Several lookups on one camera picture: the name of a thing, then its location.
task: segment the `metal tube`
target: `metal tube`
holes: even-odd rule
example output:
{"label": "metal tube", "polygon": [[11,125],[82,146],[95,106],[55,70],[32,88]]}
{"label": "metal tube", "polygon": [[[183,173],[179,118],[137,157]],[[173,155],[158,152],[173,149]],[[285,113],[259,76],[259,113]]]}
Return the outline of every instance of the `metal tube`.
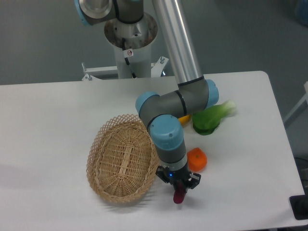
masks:
{"label": "metal tube", "polygon": [[153,0],[178,84],[203,76],[180,0]]}

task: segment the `floor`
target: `floor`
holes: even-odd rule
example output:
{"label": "floor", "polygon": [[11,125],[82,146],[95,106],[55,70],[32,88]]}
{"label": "floor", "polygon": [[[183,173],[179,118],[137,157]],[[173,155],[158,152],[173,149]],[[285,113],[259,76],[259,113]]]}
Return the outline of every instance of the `floor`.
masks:
{"label": "floor", "polygon": [[[151,1],[144,2],[145,11],[156,18]],[[265,71],[284,117],[308,81],[308,27],[295,19],[296,0],[191,0],[183,5],[203,73]],[[73,1],[2,1],[0,21],[0,85],[79,81],[82,62],[115,65],[103,24],[84,27]],[[168,57],[161,33],[153,62],[160,56]],[[173,74],[170,66],[167,73]],[[286,130],[294,156],[306,159],[307,118],[308,109]]]}

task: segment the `cable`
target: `cable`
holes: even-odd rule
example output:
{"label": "cable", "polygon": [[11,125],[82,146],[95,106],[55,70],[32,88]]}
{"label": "cable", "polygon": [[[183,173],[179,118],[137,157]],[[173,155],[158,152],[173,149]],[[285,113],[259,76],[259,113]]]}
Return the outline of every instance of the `cable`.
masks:
{"label": "cable", "polygon": [[[122,50],[125,51],[125,38],[122,38]],[[129,67],[129,69],[130,69],[130,71],[131,71],[131,75],[133,76],[133,78],[137,78],[135,72],[133,71],[133,69],[132,69],[132,67],[131,67],[131,65],[130,65],[130,63],[129,63],[128,58],[124,58],[124,59],[125,59],[125,62],[126,62],[126,64],[128,65],[128,67]]]}

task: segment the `white table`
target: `white table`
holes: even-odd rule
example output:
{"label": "white table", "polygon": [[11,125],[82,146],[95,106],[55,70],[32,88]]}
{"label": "white table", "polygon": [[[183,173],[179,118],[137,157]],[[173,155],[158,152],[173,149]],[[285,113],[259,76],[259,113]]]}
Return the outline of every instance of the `white table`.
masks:
{"label": "white table", "polygon": [[185,127],[187,149],[208,165],[183,204],[156,178],[131,206],[90,188],[86,162],[100,127],[136,114],[148,90],[177,89],[173,77],[0,86],[0,230],[235,231],[306,225],[289,197],[303,194],[277,104],[264,72],[207,75],[238,112],[209,136]]}

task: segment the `wicker basket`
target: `wicker basket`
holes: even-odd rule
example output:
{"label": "wicker basket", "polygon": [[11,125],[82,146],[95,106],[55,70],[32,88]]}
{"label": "wicker basket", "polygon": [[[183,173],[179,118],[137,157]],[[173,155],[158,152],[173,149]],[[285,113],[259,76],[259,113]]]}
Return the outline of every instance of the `wicker basket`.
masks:
{"label": "wicker basket", "polygon": [[158,166],[155,146],[136,115],[120,115],[98,132],[88,156],[87,177],[103,199],[124,203],[150,188]]}

